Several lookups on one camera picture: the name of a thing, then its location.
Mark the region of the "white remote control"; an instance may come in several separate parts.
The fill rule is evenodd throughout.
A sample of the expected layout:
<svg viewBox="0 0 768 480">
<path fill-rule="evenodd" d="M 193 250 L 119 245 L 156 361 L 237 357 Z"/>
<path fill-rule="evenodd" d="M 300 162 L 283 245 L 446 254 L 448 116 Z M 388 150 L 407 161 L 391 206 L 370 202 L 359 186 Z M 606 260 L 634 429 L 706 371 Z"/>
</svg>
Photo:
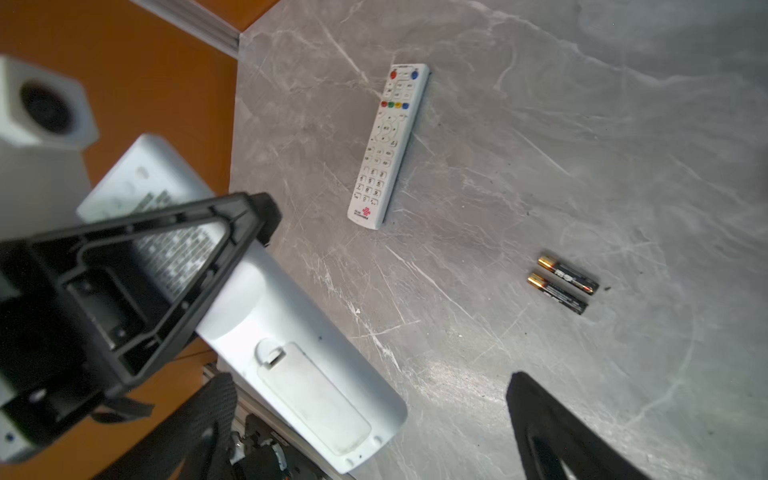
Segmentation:
<svg viewBox="0 0 768 480">
<path fill-rule="evenodd" d="M 390 68 L 347 209 L 361 227 L 383 224 L 429 76 L 423 63 Z"/>
</svg>

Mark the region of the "AAA battery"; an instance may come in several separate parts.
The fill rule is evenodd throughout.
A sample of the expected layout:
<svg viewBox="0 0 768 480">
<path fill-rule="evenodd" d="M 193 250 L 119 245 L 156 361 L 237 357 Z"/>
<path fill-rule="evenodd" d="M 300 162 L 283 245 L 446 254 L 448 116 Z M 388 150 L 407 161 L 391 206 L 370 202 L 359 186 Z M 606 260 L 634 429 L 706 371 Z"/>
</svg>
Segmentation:
<svg viewBox="0 0 768 480">
<path fill-rule="evenodd" d="M 527 282 L 577 315 L 582 315 L 587 308 L 584 301 L 536 273 L 530 273 Z"/>
<path fill-rule="evenodd" d="M 537 263 L 540 267 L 587 295 L 594 295 L 600 287 L 597 281 L 557 257 L 542 255 L 537 259 Z"/>
</svg>

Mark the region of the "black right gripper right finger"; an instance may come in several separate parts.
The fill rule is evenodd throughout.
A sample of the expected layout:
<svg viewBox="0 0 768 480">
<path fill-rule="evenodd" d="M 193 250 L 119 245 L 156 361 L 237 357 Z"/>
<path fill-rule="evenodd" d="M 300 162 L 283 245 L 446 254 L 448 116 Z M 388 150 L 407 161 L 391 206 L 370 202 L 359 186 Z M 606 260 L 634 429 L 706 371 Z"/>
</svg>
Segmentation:
<svg viewBox="0 0 768 480">
<path fill-rule="evenodd" d="M 526 478 L 647 477 L 527 373 L 513 373 L 506 403 Z"/>
</svg>

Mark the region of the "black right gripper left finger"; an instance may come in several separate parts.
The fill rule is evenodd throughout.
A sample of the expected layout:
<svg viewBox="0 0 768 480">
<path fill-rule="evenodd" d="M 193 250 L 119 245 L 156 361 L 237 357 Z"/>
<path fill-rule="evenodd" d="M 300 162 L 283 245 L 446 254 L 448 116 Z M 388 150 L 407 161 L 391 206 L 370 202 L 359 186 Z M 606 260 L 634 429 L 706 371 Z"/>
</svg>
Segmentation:
<svg viewBox="0 0 768 480">
<path fill-rule="evenodd" d="M 167 417 L 98 479 L 226 479 L 237 406 L 230 374 L 219 374 Z"/>
</svg>

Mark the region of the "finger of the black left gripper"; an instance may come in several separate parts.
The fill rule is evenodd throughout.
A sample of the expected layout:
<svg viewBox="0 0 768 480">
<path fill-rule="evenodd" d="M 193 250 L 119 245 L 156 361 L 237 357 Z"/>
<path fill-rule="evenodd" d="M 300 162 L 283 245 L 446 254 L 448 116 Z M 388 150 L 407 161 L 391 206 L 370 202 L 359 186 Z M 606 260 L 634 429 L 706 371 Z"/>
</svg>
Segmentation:
<svg viewBox="0 0 768 480">
<path fill-rule="evenodd" d="M 266 193 L 235 193 L 1 244 L 1 443 L 46 447 L 86 417 L 122 423 L 152 406 L 129 393 L 193 339 L 254 243 L 281 213 Z M 174 292 L 142 240 L 220 233 Z"/>
</svg>

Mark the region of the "white remote with QR label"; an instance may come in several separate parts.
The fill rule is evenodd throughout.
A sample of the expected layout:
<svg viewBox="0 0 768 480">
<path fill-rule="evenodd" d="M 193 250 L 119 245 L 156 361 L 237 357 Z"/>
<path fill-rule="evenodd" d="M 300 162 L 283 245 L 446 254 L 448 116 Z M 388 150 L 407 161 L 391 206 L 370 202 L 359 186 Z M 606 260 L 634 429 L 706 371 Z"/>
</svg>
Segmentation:
<svg viewBox="0 0 768 480">
<path fill-rule="evenodd" d="M 142 134 L 77 214 L 92 223 L 211 196 L 167 140 Z M 338 472 L 371 458 L 406 422 L 401 396 L 259 242 L 251 244 L 197 333 Z"/>
</svg>

